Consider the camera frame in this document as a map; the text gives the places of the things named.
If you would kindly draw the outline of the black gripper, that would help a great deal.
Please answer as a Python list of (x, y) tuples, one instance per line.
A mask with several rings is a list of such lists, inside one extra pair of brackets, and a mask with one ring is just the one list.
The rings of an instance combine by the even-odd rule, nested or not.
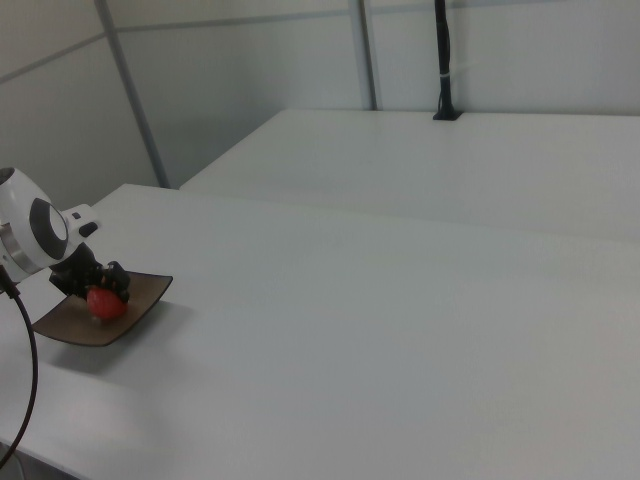
[(76, 296), (85, 301), (92, 291), (105, 288), (127, 304), (130, 299), (128, 272), (116, 261), (106, 266), (98, 262), (87, 245), (79, 245), (64, 261), (50, 267), (49, 282), (66, 296)]

